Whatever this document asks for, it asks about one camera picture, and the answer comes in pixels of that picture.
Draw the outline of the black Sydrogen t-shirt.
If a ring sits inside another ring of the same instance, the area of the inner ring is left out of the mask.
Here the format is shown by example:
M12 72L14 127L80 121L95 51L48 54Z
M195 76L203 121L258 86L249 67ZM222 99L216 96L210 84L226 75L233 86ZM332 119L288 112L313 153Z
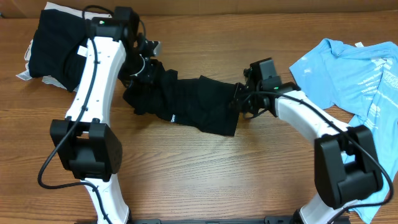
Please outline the black Sydrogen t-shirt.
M137 115L154 114L171 123L193 126L204 133L234 136L239 111L231 106L237 86L203 75L179 79L178 71L166 70L158 60L151 61L147 83L133 79L123 99Z

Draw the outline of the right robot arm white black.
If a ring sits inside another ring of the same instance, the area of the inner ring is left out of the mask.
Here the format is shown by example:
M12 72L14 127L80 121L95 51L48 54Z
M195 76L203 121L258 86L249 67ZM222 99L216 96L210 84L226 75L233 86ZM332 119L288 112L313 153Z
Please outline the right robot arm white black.
M266 217L265 223L349 223L343 213L382 189L383 169L371 131L333 118L296 84L265 90L237 83L232 104L242 112L269 111L314 147L316 195L293 215Z

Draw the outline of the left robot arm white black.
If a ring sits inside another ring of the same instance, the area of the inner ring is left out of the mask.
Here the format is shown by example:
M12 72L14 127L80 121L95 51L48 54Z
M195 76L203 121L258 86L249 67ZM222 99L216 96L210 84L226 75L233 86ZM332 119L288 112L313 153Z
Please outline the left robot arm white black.
M118 78L131 85L135 78L148 78L149 58L157 55L158 41L139 32L139 18L94 17L86 22L88 40L77 54L85 58L78 91L64 119L55 119L50 136L55 149L38 174L41 187L44 170L58 155L75 182L84 186L97 214L97 223L132 223L131 210L123 199L118 180L123 147L110 127L110 109Z

